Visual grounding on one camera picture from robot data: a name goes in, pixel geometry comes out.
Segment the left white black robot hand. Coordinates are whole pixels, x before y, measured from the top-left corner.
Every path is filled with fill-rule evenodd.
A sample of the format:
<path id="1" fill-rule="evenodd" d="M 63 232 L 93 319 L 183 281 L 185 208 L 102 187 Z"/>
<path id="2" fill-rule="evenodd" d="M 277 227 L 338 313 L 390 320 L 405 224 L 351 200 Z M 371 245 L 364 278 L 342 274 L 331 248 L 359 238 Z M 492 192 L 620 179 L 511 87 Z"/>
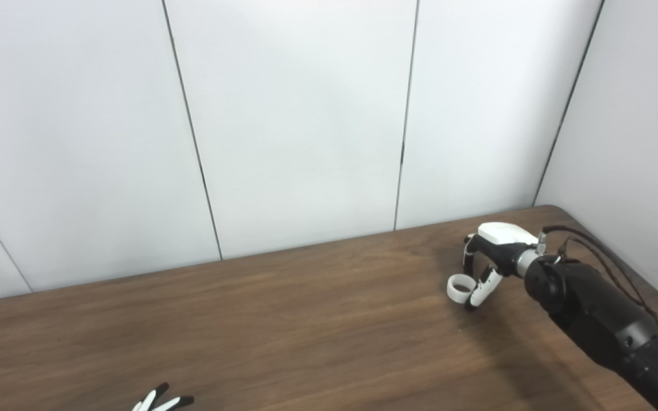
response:
<path id="1" fill-rule="evenodd" d="M 160 400 L 160 398 L 165 395 L 169 389 L 170 384 L 168 382 L 159 384 L 156 388 L 150 390 L 143 398 L 141 398 L 141 400 L 134 404 L 131 410 L 178 410 L 186 408 L 187 406 L 190 406 L 194 403 L 194 396 L 175 396 L 171 400 L 157 404 L 158 400 Z"/>

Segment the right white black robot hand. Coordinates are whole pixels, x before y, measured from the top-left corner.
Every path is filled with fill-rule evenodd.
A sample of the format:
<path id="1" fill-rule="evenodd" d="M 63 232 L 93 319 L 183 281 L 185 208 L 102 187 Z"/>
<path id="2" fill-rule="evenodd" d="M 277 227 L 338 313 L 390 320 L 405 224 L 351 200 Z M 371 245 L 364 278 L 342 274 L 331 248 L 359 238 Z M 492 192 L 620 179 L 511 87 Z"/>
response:
<path id="1" fill-rule="evenodd" d="M 525 277 L 533 261 L 545 255 L 545 234 L 533 236 L 522 227 L 507 222 L 485 222 L 464 240 L 464 274 L 474 279 L 475 257 L 489 260 L 464 302 L 474 311 L 495 291 L 503 278 Z"/>

